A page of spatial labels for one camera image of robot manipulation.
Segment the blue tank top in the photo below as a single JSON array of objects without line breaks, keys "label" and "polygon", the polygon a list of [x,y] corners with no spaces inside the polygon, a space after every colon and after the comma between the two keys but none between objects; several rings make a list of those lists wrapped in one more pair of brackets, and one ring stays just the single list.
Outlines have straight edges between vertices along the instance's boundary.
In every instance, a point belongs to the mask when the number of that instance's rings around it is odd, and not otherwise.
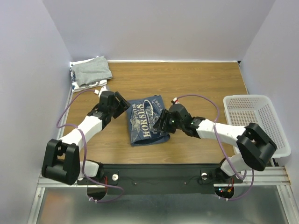
[{"label": "blue tank top", "polygon": [[165,109],[162,96],[154,95],[142,99],[132,99],[127,109],[128,133],[133,147],[147,146],[167,142],[168,133],[154,128],[161,112]]}]

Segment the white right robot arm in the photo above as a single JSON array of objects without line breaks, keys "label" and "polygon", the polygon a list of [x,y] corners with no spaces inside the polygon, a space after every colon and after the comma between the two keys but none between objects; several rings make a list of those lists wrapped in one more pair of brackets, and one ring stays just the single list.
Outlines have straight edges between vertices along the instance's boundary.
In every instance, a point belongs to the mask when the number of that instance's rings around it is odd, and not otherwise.
[{"label": "white right robot arm", "polygon": [[239,153],[227,155],[213,172],[203,171],[203,181],[226,182],[233,176],[239,180],[248,169],[264,171],[277,150],[275,142],[256,123],[247,126],[232,126],[210,121],[204,117],[194,117],[182,104],[174,104],[168,110],[163,109],[154,128],[161,133],[175,133],[182,130],[186,135],[199,139],[217,140],[237,147]]}]

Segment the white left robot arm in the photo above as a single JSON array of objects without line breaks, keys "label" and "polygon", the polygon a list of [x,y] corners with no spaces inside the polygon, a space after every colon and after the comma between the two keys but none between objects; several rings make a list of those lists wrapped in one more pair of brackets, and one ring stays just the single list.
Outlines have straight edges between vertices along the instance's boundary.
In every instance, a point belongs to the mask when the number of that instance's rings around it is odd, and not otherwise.
[{"label": "white left robot arm", "polygon": [[130,103],[119,92],[103,91],[99,103],[74,129],[46,145],[42,176],[54,181],[73,185],[82,173],[79,152],[87,142],[102,131],[111,119],[116,119],[129,109]]}]

